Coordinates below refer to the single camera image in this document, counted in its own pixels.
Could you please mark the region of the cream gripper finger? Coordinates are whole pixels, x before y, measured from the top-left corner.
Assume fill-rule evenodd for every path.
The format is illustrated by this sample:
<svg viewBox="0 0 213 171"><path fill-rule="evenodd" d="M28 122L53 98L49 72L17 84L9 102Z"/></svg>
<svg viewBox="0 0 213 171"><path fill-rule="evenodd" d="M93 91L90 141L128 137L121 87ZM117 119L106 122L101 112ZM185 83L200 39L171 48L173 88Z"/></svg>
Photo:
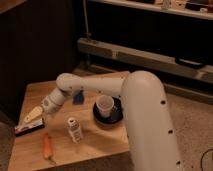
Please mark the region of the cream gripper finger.
<svg viewBox="0 0 213 171"><path fill-rule="evenodd" d="M34 107L23 119L24 123L29 123L35 118L39 117L43 113L43 108L41 106Z"/></svg>

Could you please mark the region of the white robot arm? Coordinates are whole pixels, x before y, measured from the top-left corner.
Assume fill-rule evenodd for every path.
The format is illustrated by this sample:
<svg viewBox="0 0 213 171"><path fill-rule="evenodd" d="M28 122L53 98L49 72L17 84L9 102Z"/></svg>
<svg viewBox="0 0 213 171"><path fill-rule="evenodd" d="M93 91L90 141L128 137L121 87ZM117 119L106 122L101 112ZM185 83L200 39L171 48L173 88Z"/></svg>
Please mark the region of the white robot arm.
<svg viewBox="0 0 213 171"><path fill-rule="evenodd" d="M147 71L124 77L79 77L63 73L41 102L44 113L58 111L81 90L118 98L134 171L185 171L161 80Z"/></svg>

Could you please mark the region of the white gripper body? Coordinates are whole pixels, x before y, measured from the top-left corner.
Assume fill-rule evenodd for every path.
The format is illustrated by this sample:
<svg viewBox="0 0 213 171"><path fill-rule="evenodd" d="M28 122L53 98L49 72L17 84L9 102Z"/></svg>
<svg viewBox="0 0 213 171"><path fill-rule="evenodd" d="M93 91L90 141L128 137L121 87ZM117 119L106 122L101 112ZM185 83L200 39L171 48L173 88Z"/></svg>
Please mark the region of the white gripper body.
<svg viewBox="0 0 213 171"><path fill-rule="evenodd" d="M59 111L69 94L61 91L58 88L55 88L49 95L47 95L41 102L41 106L45 113L52 114Z"/></svg>

